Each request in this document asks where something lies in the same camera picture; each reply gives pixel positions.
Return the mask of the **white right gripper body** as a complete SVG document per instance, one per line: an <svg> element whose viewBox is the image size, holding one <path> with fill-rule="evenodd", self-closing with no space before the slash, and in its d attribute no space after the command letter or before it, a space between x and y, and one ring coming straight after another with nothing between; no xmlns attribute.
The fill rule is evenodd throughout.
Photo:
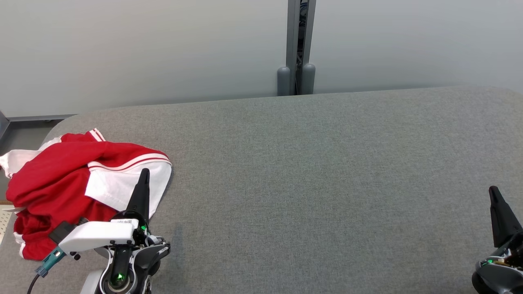
<svg viewBox="0 0 523 294"><path fill-rule="evenodd" d="M492 255L508 266L522 266L523 233L516 233L508 242L492 253Z"/></svg>

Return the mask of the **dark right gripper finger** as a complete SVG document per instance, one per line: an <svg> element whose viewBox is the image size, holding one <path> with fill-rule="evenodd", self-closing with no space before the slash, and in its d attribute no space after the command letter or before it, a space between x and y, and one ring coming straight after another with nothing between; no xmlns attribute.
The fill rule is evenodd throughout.
<svg viewBox="0 0 523 294"><path fill-rule="evenodd" d="M493 242L499 249L523 229L497 186L489 187L489 197Z"/></svg>

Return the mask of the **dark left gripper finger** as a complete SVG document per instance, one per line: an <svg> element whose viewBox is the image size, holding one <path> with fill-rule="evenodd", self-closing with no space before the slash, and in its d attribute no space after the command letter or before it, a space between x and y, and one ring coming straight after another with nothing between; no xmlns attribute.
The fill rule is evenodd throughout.
<svg viewBox="0 0 523 294"><path fill-rule="evenodd" d="M138 216L141 223L149 222L150 208L150 170L142 169L138 182L136 183L126 212L131 216Z"/></svg>

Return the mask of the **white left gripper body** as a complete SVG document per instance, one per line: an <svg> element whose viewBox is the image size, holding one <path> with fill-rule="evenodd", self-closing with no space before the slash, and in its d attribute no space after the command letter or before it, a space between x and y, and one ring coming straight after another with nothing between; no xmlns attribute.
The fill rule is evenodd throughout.
<svg viewBox="0 0 523 294"><path fill-rule="evenodd" d="M58 244L65 252L83 252L103 246L134 244L133 233L138 229L136 219L116 219L110 222L89 221L75 227Z"/></svg>

